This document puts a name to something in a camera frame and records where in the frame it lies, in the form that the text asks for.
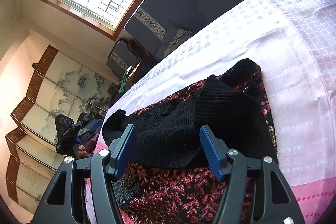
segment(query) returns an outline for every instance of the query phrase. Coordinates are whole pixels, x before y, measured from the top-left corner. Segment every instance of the silver bolt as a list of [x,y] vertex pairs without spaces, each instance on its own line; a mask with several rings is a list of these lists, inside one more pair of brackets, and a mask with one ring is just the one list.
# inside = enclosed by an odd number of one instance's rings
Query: silver bolt
[[99,151],[99,155],[100,156],[106,156],[106,155],[108,155],[109,154],[109,151],[107,150],[107,149],[103,149],[103,150],[100,150]]
[[238,151],[235,150],[235,149],[230,149],[230,150],[229,150],[229,154],[230,154],[231,156],[237,156],[237,155],[238,155]]
[[272,160],[272,158],[271,157],[269,157],[269,156],[266,156],[265,158],[264,158],[264,161],[266,161],[267,163],[271,163],[273,160]]
[[284,221],[283,224],[294,224],[294,220],[291,217],[287,217]]
[[73,157],[68,156],[64,159],[64,162],[68,164],[69,162],[72,162],[72,160],[73,160]]

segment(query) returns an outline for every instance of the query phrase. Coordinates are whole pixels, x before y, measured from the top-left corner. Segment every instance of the bedsheet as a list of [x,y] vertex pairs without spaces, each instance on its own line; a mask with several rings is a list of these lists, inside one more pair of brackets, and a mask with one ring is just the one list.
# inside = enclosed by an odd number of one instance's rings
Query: bedsheet
[[[336,193],[335,26],[336,0],[244,0],[156,65],[105,120],[118,109],[129,115],[250,58],[263,71],[279,167],[306,223],[314,224]],[[100,135],[95,152],[103,148]],[[91,200],[87,209],[95,223]]]

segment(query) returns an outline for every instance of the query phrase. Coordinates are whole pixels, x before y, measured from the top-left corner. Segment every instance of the finger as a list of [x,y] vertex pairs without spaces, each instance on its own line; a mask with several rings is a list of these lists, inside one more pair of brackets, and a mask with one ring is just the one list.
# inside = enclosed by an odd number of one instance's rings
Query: finger
[[78,151],[78,156],[80,156],[81,158],[87,158],[87,152],[86,151]]

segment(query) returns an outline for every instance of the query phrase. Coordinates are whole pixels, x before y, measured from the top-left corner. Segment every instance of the white bedsheet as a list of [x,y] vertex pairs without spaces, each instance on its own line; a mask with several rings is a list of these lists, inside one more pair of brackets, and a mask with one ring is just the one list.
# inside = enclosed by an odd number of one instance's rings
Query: white bedsheet
[[[336,189],[335,26],[336,0],[245,0],[155,66],[106,119],[118,109],[131,114],[250,58],[263,72],[279,167],[306,223],[315,223]],[[100,135],[96,152],[104,147]]]

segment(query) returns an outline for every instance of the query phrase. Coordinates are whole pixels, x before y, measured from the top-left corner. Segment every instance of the black device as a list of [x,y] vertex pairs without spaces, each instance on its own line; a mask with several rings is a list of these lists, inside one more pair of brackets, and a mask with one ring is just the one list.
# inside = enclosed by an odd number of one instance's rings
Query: black device
[[[111,181],[125,172],[136,141],[136,128],[129,124],[121,138],[91,158],[64,159],[37,207],[31,224],[89,224],[84,178],[91,179],[97,224],[124,224]],[[246,178],[255,179],[251,224],[304,224],[300,207],[275,161],[245,157],[216,139],[208,125],[199,132],[201,145],[214,176],[228,183],[213,224],[239,224],[245,197]]]
[[74,123],[70,117],[59,114],[55,118],[58,139],[56,143],[57,153],[71,155],[77,158],[76,148],[78,149],[81,143],[92,137],[96,130],[100,129],[102,124],[103,120],[93,114],[81,113],[77,123]]

